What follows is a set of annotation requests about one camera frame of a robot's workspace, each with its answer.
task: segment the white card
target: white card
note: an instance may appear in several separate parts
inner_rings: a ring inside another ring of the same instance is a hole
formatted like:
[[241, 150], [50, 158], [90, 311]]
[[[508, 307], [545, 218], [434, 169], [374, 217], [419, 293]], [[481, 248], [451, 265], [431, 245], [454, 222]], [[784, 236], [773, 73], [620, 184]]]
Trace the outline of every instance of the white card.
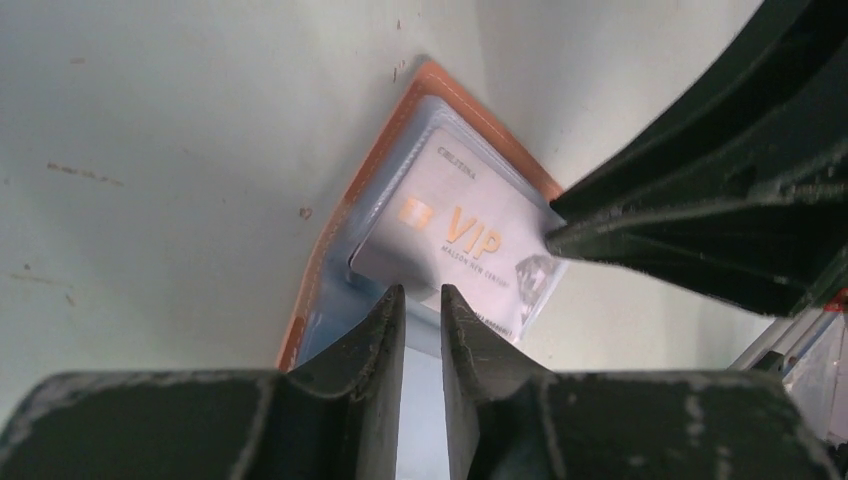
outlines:
[[350, 265], [383, 284], [402, 284], [437, 312], [441, 285], [452, 283], [489, 327], [515, 341], [564, 266], [544, 245], [557, 221], [437, 129]]

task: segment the white surface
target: white surface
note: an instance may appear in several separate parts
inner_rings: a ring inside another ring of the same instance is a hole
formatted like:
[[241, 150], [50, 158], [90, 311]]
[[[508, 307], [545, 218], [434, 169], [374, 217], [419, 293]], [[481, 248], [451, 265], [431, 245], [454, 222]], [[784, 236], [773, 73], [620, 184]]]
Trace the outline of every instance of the white surface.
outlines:
[[[3, 2], [0, 417], [59, 370], [271, 366], [312, 243], [417, 56], [570, 184], [757, 3]], [[758, 325], [573, 265], [522, 348], [555, 368], [719, 367]]]

